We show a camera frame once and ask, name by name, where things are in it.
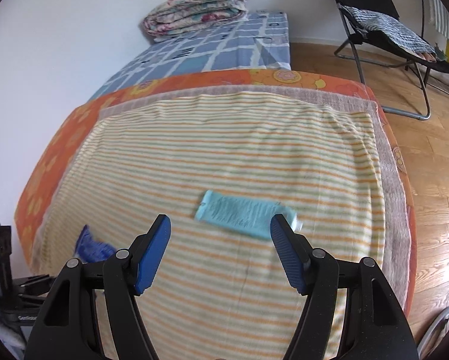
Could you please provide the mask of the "black folding chair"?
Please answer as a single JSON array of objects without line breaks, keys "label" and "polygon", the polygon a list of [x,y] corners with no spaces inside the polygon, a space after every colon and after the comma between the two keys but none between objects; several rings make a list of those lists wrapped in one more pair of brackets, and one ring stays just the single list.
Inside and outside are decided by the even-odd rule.
[{"label": "black folding chair", "polygon": [[[449,62],[444,53],[440,51],[438,47],[432,46],[438,55],[435,62],[429,62],[425,59],[416,57],[415,55],[408,54],[406,51],[391,43],[382,33],[364,33],[364,31],[358,27],[358,24],[350,13],[344,8],[344,6],[349,6],[360,10],[377,11],[392,16],[400,21],[400,16],[393,0],[335,0],[335,2],[346,32],[346,39],[334,51],[334,55],[340,59],[353,60],[357,67],[358,78],[363,84],[366,82],[364,70],[362,68],[363,63],[369,63],[384,68],[405,68],[406,70],[411,71],[418,78],[419,86],[421,87],[424,97],[424,104],[426,107],[425,113],[415,113],[389,106],[384,106],[382,109],[386,113],[405,116],[410,119],[421,121],[430,119],[432,112],[427,93],[429,75],[432,71],[449,74]],[[384,50],[391,55],[401,58],[402,61],[400,63],[389,64],[377,60],[361,58],[358,55],[357,46],[362,44],[368,44],[376,49]]]}]

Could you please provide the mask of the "blue checked mattress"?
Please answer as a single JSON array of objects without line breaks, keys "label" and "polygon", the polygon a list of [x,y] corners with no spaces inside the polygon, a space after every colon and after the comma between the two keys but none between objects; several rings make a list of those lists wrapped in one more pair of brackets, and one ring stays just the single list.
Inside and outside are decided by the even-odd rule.
[{"label": "blue checked mattress", "polygon": [[235,69],[291,69],[289,22],[283,11],[256,11],[152,44],[100,87],[91,99],[151,80]]}]

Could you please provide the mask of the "checked cloth on chair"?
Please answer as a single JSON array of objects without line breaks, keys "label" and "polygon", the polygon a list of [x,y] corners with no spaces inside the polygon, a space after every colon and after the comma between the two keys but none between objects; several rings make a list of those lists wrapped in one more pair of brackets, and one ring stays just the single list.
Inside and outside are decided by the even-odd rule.
[{"label": "checked cloth on chair", "polygon": [[435,49],[399,20],[373,10],[360,10],[344,6],[364,33],[382,33],[391,43],[429,62],[435,62],[438,55]]}]

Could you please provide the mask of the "folded floral quilt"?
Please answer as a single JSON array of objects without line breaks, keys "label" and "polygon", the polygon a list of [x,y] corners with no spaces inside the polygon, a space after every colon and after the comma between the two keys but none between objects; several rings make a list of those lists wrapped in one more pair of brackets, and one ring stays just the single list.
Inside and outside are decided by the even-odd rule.
[{"label": "folded floral quilt", "polygon": [[167,0],[141,22],[155,41],[244,20],[247,0]]}]

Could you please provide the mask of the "orange floral blanket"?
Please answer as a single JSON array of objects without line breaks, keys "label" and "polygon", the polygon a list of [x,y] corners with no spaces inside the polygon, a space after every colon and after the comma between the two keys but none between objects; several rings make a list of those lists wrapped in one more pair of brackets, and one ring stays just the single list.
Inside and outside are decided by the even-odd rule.
[{"label": "orange floral blanket", "polygon": [[108,108],[128,111],[137,103],[155,100],[160,94],[224,94],[242,89],[297,95],[311,91],[311,101],[338,111],[363,106],[373,116],[379,152],[385,156],[385,204],[394,211],[405,208],[405,228],[388,228],[385,236],[383,272],[390,281],[405,313],[410,313],[417,266],[416,224],[412,188],[398,142],[373,91],[356,81],[310,72],[272,69],[198,72],[114,89],[78,106],[54,134],[37,163],[14,213],[19,242],[28,268],[37,271],[39,229],[52,197],[76,151]]}]

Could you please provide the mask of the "blue snack wrapper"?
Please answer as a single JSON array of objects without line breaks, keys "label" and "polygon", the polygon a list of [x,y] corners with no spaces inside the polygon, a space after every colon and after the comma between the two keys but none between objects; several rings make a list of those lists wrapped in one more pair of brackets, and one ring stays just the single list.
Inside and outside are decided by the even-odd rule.
[{"label": "blue snack wrapper", "polygon": [[75,245],[74,256],[82,263],[98,263],[106,261],[116,253],[116,248],[105,242],[97,241],[89,226],[85,225],[81,230]]}]

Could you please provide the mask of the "light blue tube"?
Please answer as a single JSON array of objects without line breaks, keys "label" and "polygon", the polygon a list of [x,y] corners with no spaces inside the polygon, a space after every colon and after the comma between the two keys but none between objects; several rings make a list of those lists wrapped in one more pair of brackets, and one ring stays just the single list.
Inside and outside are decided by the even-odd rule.
[{"label": "light blue tube", "polygon": [[283,214],[293,231],[302,229],[298,213],[279,202],[235,197],[213,190],[204,193],[194,218],[199,222],[269,241],[271,218],[277,214]]}]

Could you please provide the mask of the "striped hanging towel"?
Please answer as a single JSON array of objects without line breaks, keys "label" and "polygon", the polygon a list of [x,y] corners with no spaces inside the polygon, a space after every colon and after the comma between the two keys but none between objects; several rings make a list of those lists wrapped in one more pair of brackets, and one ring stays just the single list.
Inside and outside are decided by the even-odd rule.
[{"label": "striped hanging towel", "polygon": [[449,40],[449,11],[441,0],[429,0],[429,22],[435,30]]}]

